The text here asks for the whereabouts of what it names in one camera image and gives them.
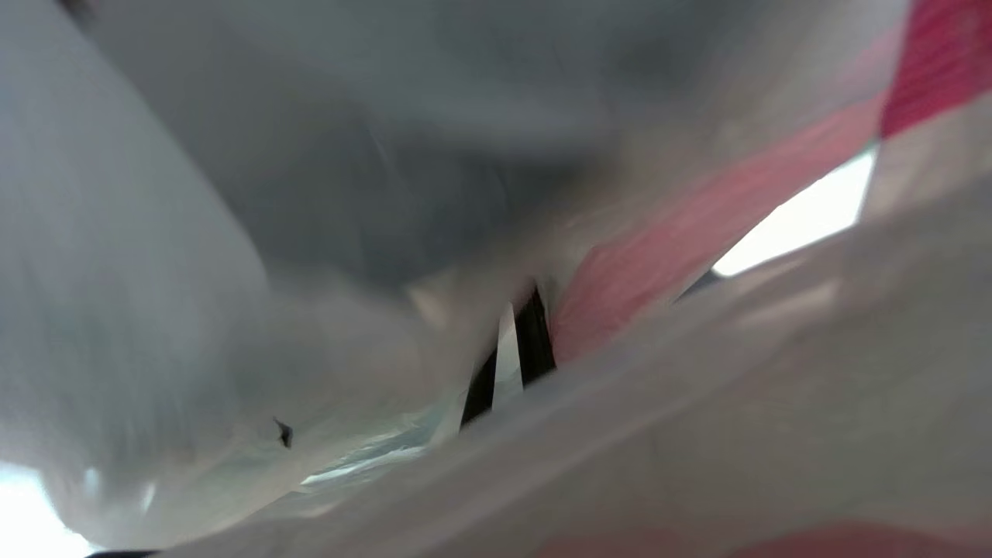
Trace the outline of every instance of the bright light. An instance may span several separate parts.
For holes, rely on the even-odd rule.
[[[0,462],[0,555],[80,558],[95,551],[65,528],[35,471]]]
[[[871,150],[799,192],[748,232],[713,265],[713,271],[724,277],[737,275],[851,226],[874,166],[875,150]]]

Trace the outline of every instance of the crumpled plastic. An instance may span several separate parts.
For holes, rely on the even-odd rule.
[[[440,54],[434,4],[232,5],[215,13],[333,101],[299,161],[248,186],[205,148],[202,174],[181,149],[197,128],[177,133],[55,6],[0,6],[0,459],[41,471],[104,546],[233,525],[430,415],[530,277],[567,284],[693,179],[863,94],[842,68],[906,2],[545,2],[524,37],[532,4],[436,3]],[[344,20],[320,10],[342,6],[360,25],[329,33]],[[406,31],[363,50],[382,25]],[[655,58],[672,65],[644,71]]]
[[[990,210],[986,175],[657,306],[331,513],[165,555],[985,556]]]

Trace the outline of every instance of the red stripe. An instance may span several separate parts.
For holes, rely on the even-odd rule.
[[[731,558],[988,558],[990,550],[958,545],[884,525],[846,523],[782,537]]]
[[[832,114],[691,188],[668,218],[590,250],[552,316],[556,360],[599,348],[643,307],[677,295],[783,200],[857,153],[875,135],[882,101]]]
[[[881,37],[840,77],[841,84],[870,75],[866,65],[886,62],[891,39]],[[883,137],[987,91],[990,61],[992,0],[918,0],[880,123]],[[551,319],[558,361],[597,349],[643,307],[676,295],[778,204],[869,141],[878,129],[877,109],[872,100],[839,111],[690,189],[690,197],[664,212],[671,218],[590,250]]]
[[[882,119],[891,137],[992,86],[992,1],[918,1]]]

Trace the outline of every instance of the small black speck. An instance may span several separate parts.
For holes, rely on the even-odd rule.
[[[290,425],[282,423],[278,418],[272,417],[272,420],[276,421],[279,426],[279,441],[283,444],[283,447],[289,450],[293,447],[293,428]]]

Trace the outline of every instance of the plastic bag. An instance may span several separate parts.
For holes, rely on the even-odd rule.
[[[494,238],[549,243],[524,271],[553,306],[591,246],[882,92],[898,41],[869,51],[906,6],[352,4],[108,0],[90,34],[270,269],[395,289]],[[774,206],[752,205],[741,234]]]
[[[710,287],[328,515],[166,556],[987,555],[990,210],[986,177]]]
[[[0,43],[0,459],[87,539],[235,523],[442,405],[488,349],[512,272],[452,273],[417,304],[277,289],[57,5],[4,2]]]
[[[927,0],[911,6],[908,28],[901,21],[888,29],[877,27],[880,33],[871,47],[844,65],[839,87],[825,90],[827,98],[845,102],[815,113],[814,124],[799,133],[715,171],[647,223],[583,253],[577,269],[565,268],[574,273],[566,276],[550,318],[558,361],[601,347],[651,301],[672,300],[756,217],[866,143],[888,141],[984,90],[989,77],[981,3]],[[836,37],[841,34],[838,29]],[[890,87],[897,64],[898,76]],[[898,204],[904,195],[907,200],[926,198],[966,182],[959,175],[975,168],[969,158],[981,158],[974,150],[982,149],[984,137],[966,125],[950,125],[956,133],[925,128],[908,139],[893,139],[900,147],[885,150],[889,154],[880,169],[887,186],[876,184],[873,200],[867,202],[869,214]],[[919,179],[933,188],[914,192]]]

